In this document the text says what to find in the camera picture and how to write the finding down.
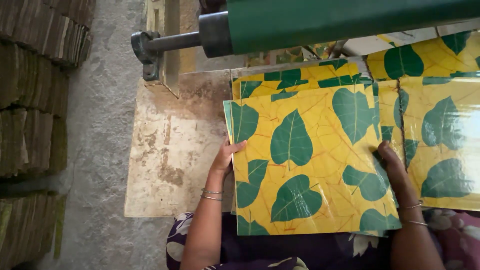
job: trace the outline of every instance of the woman's left hand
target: woman's left hand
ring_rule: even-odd
[[[242,151],[247,146],[247,141],[243,141],[239,144],[230,145],[228,137],[225,137],[220,150],[218,151],[215,160],[213,161],[210,172],[215,173],[227,173],[229,171],[230,163],[232,162],[232,155]]]

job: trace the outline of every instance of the silver bangle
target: silver bangle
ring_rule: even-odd
[[[419,203],[417,205],[410,206],[410,207],[400,207],[400,209],[413,209],[415,207],[419,207],[419,206],[422,206],[422,205],[423,205],[423,201],[419,200]]]
[[[418,221],[407,221],[408,223],[413,223],[413,224],[416,224],[416,225],[423,225],[423,226],[427,226],[428,227],[428,224],[426,223],[422,223],[422,222],[418,222]]]
[[[200,195],[200,197],[202,197],[204,199],[215,200],[215,201],[223,201],[223,199],[212,198],[212,197],[208,197],[208,196],[204,196],[204,195]]]
[[[209,194],[223,194],[225,192],[225,191],[222,191],[222,192],[208,191],[208,190],[205,190],[204,188],[202,188],[202,191]]]

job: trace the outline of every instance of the concrete floor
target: concrete floor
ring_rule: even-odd
[[[22,185],[69,192],[61,258],[48,254],[40,270],[167,268],[165,246],[173,218],[123,216],[142,73],[130,35],[144,29],[143,9],[144,0],[97,0],[91,56],[71,74],[68,168]]]

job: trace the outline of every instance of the hand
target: hand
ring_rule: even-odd
[[[218,151],[215,160],[213,161],[211,172],[227,173],[230,163],[232,162],[232,155],[242,151],[247,146],[247,141],[243,141],[236,145],[230,145],[228,137],[225,137],[220,150]]]
[[[400,207],[418,204],[417,192],[408,177],[407,170],[396,153],[390,148],[389,141],[378,146],[380,156],[385,160],[387,175]]]

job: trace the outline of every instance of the woman's right hand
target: woman's right hand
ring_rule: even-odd
[[[401,208],[411,207],[419,203],[417,192],[408,177],[407,170],[396,153],[390,148],[389,141],[378,146],[378,152],[385,160],[386,171],[398,204]]]

